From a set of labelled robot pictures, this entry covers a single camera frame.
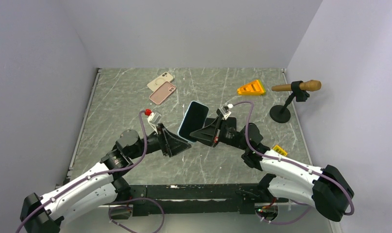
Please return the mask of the black phone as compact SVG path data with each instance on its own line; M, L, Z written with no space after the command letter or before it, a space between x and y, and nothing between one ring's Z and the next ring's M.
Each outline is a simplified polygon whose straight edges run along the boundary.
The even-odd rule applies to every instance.
M224 121L224 123L228 128L237 128L237 119L235 117L229 117Z

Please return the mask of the pink phone case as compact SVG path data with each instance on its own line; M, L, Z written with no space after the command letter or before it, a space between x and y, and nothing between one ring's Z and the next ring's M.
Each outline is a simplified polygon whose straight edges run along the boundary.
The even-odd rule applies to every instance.
M176 86L166 81L149 96L149 99L154 104L161 105L175 90Z

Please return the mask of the beige phone case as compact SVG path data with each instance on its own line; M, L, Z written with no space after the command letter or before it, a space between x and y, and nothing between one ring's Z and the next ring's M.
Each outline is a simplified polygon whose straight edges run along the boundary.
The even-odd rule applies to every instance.
M174 80L174 77L168 73L168 72L164 72L161 75L159 75L157 78L155 78L154 80L150 81L147 84L147 87L151 90L151 91L155 91L157 90L164 82L172 82Z

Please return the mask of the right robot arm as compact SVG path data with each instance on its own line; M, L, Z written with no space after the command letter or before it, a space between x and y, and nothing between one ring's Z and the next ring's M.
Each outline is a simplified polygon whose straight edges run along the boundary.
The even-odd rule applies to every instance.
M261 143L263 136L253 123L237 131L228 120L217 117L189 135L207 146L224 143L244 150L244 163L266 172L258 183L257 193L262 201L290 199L314 207L334 222L341 221L350 207L354 191L336 167L306 165L278 154Z

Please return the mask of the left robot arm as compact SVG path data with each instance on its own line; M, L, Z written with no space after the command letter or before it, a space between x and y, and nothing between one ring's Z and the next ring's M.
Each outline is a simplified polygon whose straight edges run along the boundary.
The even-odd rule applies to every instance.
M70 222L89 211L112 202L125 203L131 188L123 176L135 164L132 159L143 160L144 155L162 151L175 156L190 149L186 140L158 124L156 132L141 139L135 130L126 130L113 149L87 172L47 194L28 195L22 206L19 229L29 233L58 233Z

